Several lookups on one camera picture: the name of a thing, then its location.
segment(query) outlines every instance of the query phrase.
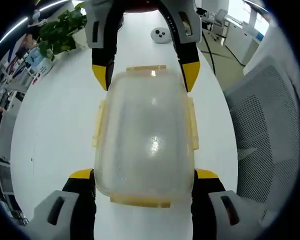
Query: floor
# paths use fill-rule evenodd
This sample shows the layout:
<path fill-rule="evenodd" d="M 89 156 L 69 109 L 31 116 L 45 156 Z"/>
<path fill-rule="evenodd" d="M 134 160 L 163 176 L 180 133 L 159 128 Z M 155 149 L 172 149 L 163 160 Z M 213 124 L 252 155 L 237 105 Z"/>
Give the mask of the floor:
<path fill-rule="evenodd" d="M 204 31 L 204 35 L 209 44 L 212 58 L 215 67 L 216 78 L 223 91 L 231 87 L 236 81 L 241 80 L 244 77 L 242 66 L 235 58 L 235 56 L 229 51 L 229 49 L 223 45 L 222 38 L 214 41 L 211 34 L 208 31 Z M 203 53 L 205 59 L 208 61 L 211 68 L 212 61 L 204 38 L 201 42 L 197 43 L 198 48 Z"/>

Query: potted plant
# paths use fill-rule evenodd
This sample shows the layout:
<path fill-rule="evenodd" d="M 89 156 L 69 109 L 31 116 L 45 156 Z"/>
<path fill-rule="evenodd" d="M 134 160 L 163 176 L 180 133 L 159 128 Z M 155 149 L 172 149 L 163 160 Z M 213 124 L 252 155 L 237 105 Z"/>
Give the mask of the potted plant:
<path fill-rule="evenodd" d="M 71 51 L 76 48 L 73 34 L 83 29 L 87 24 L 87 16 L 82 15 L 82 4 L 78 4 L 74 11 L 66 10 L 57 21 L 47 22 L 40 29 L 40 53 L 47 57 L 48 50 L 54 55 Z"/>

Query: clear plastic lid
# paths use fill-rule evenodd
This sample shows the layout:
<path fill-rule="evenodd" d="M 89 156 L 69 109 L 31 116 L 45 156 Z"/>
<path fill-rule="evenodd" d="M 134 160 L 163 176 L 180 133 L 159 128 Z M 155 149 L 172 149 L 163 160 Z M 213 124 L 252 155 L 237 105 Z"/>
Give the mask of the clear plastic lid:
<path fill-rule="evenodd" d="M 117 74 L 106 95 L 94 173 L 103 194 L 176 201 L 191 193 L 194 150 L 180 75 L 155 67 Z"/>

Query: transparent container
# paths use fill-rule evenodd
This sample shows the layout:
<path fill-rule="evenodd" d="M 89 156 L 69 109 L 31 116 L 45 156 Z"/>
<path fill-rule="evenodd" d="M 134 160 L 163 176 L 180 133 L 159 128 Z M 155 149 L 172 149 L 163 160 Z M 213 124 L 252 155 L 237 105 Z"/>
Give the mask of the transparent container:
<path fill-rule="evenodd" d="M 158 203 L 190 194 L 190 124 L 180 75 L 154 66 L 117 74 L 106 95 L 96 149 L 98 190 L 109 197 Z"/>

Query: black cable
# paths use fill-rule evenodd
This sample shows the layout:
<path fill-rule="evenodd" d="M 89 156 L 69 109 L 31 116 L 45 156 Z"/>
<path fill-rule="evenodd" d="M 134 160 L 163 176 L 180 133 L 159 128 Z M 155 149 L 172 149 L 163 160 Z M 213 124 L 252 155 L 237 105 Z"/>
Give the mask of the black cable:
<path fill-rule="evenodd" d="M 214 75 L 216 75 L 216 68 L 215 68 L 214 58 L 212 57 L 212 53 L 211 53 L 208 41 L 206 39 L 206 36 L 204 34 L 204 31 L 202 30 L 201 32 L 202 32 L 202 37 L 203 37 L 203 39 L 205 41 L 206 47 L 208 48 L 208 51 L 209 51 L 209 54 L 210 54 L 210 58 L 211 58 L 211 62 L 212 62 L 212 68 L 213 68 L 213 73 L 214 73 Z"/>

